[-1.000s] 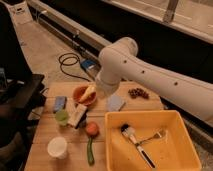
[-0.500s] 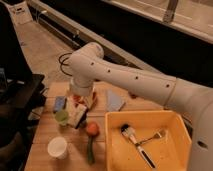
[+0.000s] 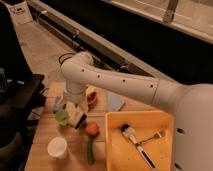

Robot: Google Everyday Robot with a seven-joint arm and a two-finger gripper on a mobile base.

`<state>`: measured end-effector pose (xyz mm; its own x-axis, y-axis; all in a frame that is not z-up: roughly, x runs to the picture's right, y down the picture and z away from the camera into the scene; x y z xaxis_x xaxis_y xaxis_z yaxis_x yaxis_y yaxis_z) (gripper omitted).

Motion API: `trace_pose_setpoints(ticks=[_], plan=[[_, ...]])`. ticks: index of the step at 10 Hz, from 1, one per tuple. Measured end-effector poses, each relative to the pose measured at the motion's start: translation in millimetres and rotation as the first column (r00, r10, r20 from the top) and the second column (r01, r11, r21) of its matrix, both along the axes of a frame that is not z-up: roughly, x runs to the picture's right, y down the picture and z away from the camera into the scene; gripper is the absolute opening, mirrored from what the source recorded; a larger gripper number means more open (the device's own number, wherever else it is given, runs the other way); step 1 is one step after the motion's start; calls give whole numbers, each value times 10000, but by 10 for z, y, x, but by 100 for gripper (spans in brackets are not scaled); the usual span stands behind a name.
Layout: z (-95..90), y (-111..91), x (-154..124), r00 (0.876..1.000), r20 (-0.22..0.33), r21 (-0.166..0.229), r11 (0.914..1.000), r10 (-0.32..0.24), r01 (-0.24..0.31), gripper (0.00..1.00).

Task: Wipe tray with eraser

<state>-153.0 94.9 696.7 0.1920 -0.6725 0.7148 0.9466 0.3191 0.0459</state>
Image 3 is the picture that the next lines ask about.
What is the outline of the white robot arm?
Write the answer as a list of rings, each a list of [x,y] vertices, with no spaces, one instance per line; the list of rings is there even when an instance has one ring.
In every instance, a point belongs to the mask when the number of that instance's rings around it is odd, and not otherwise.
[[[80,52],[61,65],[64,95],[79,104],[86,86],[94,85],[161,109],[175,117],[172,166],[182,171],[213,171],[213,84],[184,85],[94,66]]]

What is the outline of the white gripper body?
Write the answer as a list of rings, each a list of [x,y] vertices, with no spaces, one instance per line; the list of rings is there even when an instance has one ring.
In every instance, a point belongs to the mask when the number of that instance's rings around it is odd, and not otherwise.
[[[69,116],[68,123],[70,124],[70,118],[73,114],[88,113],[88,105],[86,102],[81,102],[79,105],[76,105],[72,102],[68,102],[66,106],[66,110],[68,111],[68,116]]]

